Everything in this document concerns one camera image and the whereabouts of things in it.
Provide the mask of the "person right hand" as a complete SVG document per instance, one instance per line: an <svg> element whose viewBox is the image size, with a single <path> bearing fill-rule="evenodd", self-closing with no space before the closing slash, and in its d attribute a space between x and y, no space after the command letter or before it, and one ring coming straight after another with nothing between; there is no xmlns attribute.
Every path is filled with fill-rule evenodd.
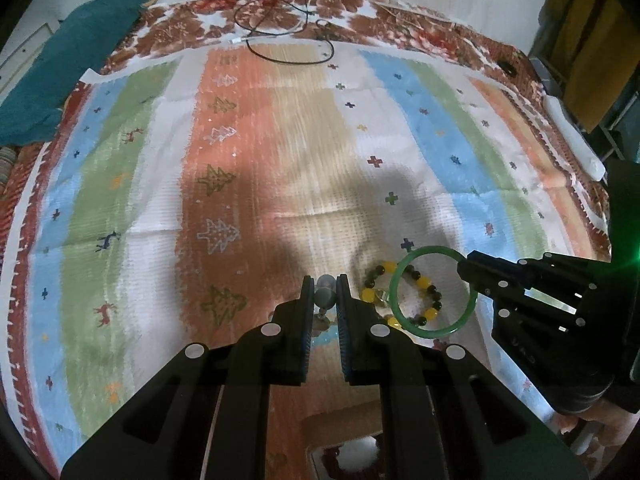
<svg viewBox="0 0 640 480"><path fill-rule="evenodd" d="M561 434L568 434L582 422L585 424L570 445L573 452L582 455L593 446L620 448L634 430L639 414L631 414L616 404L600 399L578 416L554 414L552 420Z"/></svg>

